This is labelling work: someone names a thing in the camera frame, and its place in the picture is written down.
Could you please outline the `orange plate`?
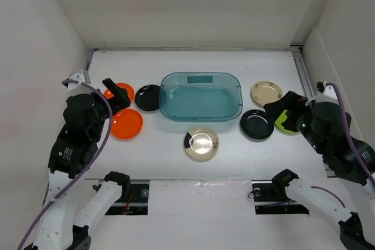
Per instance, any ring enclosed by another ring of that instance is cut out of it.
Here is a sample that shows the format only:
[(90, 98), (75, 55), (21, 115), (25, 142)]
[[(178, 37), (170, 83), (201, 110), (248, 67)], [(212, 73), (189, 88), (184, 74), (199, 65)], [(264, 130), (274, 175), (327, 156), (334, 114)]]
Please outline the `orange plate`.
[(129, 140), (140, 133), (142, 126), (142, 115), (134, 109), (126, 108), (113, 116), (111, 133), (117, 139)]
[[(134, 97), (135, 97), (134, 89), (127, 83), (117, 83), (117, 86), (119, 88), (125, 89), (127, 91), (127, 96), (129, 98), (130, 102), (133, 102)], [(114, 95), (109, 89), (106, 89), (105, 92), (104, 92), (104, 96), (105, 96), (105, 98), (110, 99)]]

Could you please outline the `cream plate with flowers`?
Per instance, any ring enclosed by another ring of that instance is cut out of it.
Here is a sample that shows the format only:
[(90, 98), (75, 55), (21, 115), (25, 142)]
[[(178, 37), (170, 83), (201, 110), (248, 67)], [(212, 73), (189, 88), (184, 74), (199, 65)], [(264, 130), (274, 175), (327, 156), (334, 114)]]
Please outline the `cream plate with flowers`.
[(251, 88), (253, 100), (260, 106), (279, 101), (283, 92), (281, 88), (271, 81), (259, 81)]

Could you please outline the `cream plate with black patch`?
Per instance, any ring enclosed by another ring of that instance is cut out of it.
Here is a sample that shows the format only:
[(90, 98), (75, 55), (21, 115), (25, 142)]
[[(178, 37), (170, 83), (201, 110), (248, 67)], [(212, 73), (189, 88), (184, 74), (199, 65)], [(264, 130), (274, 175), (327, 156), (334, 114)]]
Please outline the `cream plate with black patch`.
[(217, 154), (219, 137), (211, 128), (201, 126), (187, 131), (183, 146), (192, 160), (206, 162)]

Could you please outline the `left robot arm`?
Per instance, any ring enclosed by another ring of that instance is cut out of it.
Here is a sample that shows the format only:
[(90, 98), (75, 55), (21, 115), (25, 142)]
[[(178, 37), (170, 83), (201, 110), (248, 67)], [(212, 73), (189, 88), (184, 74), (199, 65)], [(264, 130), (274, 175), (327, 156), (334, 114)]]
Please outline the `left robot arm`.
[(64, 126), (51, 149), (48, 169), (49, 185), (44, 207), (22, 238), (18, 249), (89, 249), (91, 235), (111, 206), (130, 196), (131, 180), (126, 174), (109, 172), (96, 187), (96, 194), (80, 213), (81, 181), (103, 151), (110, 131), (105, 124), (130, 106), (127, 91), (110, 78), (103, 84), (112, 93), (105, 98), (100, 90), (86, 83), (77, 74), (64, 80), (89, 93), (70, 96), (63, 112)]

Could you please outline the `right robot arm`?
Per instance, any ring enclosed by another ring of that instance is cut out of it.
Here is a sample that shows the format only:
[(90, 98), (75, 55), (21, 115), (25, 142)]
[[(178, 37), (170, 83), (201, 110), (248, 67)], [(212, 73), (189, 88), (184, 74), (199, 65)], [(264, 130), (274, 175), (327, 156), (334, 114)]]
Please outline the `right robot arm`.
[(350, 195), (351, 211), (319, 194), (289, 169), (272, 178), (272, 195), (295, 201), (329, 225), (346, 249), (374, 249), (374, 149), (350, 134), (351, 116), (336, 84), (318, 83), (311, 99), (288, 91), (264, 105), (271, 121), (286, 111), (284, 127), (299, 132)]

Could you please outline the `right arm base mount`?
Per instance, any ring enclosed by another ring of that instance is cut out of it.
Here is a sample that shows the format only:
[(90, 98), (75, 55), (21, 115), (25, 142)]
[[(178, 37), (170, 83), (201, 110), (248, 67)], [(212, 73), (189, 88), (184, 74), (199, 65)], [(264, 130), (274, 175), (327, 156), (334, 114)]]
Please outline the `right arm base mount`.
[(306, 214), (309, 210), (276, 191), (270, 180), (253, 180), (248, 198), (254, 201), (256, 215)]

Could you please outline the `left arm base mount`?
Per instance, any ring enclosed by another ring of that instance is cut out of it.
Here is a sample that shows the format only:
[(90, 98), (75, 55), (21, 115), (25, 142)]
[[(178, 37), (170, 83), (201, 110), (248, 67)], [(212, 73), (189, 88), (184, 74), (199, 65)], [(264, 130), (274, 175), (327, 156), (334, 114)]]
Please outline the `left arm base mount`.
[(128, 197), (117, 200), (106, 215), (147, 215), (149, 181), (132, 181)]

